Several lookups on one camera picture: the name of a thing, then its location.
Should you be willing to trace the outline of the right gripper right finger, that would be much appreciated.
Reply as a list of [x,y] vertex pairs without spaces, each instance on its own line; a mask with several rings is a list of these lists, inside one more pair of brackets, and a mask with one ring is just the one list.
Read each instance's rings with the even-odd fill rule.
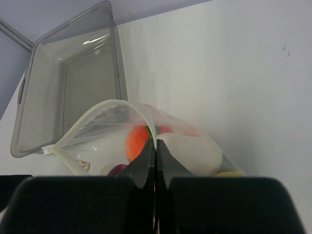
[[157,141],[157,212],[162,234],[302,234],[286,188],[267,177],[192,175]]

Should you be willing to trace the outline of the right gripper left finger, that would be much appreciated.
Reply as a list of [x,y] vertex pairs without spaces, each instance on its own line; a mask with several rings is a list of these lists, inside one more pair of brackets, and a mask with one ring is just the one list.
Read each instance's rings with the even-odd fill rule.
[[0,223],[3,234],[151,234],[155,148],[115,176],[28,177]]

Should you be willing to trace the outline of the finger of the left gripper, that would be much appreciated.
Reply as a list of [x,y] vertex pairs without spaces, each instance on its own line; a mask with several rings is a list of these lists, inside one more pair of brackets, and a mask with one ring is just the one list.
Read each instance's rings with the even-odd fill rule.
[[32,175],[1,175],[0,176],[0,212],[5,210],[15,189]]

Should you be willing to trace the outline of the purple white-dotted toy food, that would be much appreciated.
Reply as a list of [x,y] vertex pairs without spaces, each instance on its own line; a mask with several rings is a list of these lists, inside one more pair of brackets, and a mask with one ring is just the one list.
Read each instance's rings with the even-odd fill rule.
[[127,164],[119,164],[109,171],[107,176],[116,176],[127,167]]

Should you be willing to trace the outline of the yellow white-dotted toy food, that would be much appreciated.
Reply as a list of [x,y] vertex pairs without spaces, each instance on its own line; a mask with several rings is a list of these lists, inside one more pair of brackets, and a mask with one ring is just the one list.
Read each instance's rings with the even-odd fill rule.
[[220,172],[214,175],[214,177],[242,177],[243,173],[239,171],[231,171],[231,172]]

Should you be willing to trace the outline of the white toy food piece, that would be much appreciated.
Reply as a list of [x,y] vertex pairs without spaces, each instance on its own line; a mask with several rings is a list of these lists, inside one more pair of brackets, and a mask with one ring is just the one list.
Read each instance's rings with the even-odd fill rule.
[[158,135],[171,155],[195,176],[212,176],[220,169],[223,151],[208,136],[186,136],[178,133]]

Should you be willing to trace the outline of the orange toy fruit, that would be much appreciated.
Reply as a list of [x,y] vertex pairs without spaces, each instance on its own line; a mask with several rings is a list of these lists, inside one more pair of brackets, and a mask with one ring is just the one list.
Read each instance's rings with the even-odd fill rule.
[[148,126],[136,125],[128,133],[125,141],[126,158],[129,162],[136,159],[151,138]]

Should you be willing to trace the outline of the clear zip top bag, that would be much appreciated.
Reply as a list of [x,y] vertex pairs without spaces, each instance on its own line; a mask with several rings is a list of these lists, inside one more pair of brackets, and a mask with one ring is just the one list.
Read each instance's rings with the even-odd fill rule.
[[115,174],[151,141],[163,140],[171,155],[195,176],[243,176],[202,130],[151,105],[103,101],[86,111],[55,144],[43,147],[74,175]]

